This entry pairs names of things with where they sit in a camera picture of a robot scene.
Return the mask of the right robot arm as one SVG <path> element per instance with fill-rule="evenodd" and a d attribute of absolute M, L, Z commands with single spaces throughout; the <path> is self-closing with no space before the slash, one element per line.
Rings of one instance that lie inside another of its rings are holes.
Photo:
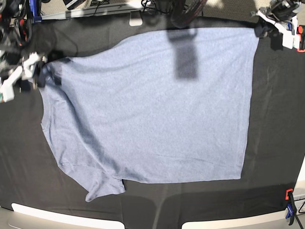
<path fill-rule="evenodd" d="M 24 67 L 31 54 L 38 59 L 29 66 L 33 88 L 43 88 L 46 77 L 40 74 L 48 61 L 52 39 L 40 31 L 42 0 L 2 0 L 0 2 L 0 84 L 18 66 Z"/>

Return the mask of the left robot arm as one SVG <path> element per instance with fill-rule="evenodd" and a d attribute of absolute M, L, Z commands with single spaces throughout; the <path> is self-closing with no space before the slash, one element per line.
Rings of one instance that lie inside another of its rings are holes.
<path fill-rule="evenodd" d="M 283 35 L 296 35 L 297 14 L 303 3 L 303 0 L 272 0 L 269 6 L 252 11 L 251 16 L 259 18 L 254 29 L 256 37 L 263 38 L 275 30 Z"/>

